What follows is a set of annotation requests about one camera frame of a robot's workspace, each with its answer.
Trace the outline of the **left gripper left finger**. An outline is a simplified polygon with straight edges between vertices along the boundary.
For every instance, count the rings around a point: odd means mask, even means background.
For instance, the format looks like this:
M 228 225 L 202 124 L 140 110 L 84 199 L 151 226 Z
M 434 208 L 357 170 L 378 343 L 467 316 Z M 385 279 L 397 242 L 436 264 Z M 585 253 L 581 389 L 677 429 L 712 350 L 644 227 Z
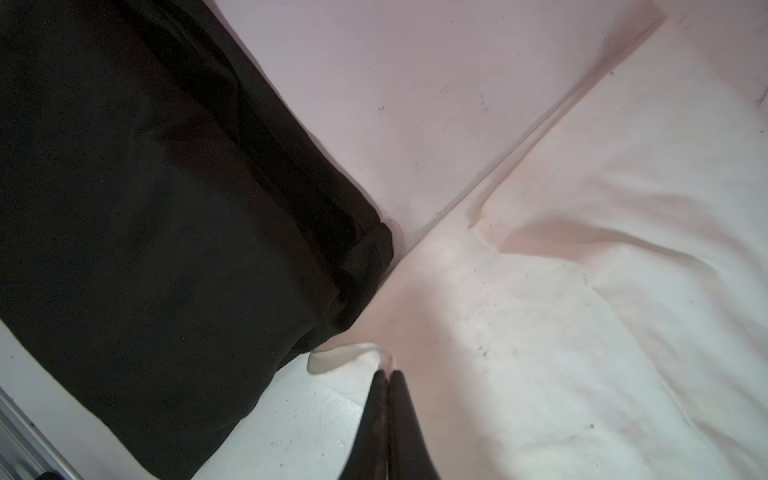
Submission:
M 388 475 L 388 379 L 378 370 L 372 379 L 356 437 L 339 480 L 385 480 Z

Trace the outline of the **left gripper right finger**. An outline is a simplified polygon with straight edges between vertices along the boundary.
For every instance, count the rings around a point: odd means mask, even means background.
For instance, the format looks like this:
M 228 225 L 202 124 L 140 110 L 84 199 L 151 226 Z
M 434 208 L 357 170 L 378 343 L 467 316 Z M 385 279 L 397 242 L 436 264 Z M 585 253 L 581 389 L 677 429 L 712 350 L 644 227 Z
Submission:
M 439 480 L 429 455 L 415 407 L 402 371 L 388 381 L 388 478 Z

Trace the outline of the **white t shirt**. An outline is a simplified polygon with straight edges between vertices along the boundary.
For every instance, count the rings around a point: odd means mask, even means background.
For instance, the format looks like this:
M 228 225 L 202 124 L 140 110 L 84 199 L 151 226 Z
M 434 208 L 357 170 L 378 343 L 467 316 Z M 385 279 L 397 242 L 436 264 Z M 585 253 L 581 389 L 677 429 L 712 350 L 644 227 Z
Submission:
M 512 155 L 307 363 L 407 375 L 446 479 L 767 475 L 767 123 L 675 21 Z

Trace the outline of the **folded black t shirt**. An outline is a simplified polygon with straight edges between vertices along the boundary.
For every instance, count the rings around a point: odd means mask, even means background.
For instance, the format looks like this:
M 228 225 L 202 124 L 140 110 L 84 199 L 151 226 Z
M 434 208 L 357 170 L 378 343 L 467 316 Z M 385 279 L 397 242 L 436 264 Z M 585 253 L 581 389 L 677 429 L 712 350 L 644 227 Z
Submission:
M 193 477 L 392 257 L 205 3 L 2 3 L 1 317 L 154 477 Z

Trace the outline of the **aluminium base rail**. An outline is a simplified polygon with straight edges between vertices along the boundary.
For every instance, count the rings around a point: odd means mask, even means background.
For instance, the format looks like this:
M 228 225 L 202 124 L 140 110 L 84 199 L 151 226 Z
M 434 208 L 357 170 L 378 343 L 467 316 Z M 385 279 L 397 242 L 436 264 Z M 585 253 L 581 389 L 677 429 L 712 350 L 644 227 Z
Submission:
M 82 479 L 4 390 L 1 390 L 1 479 Z

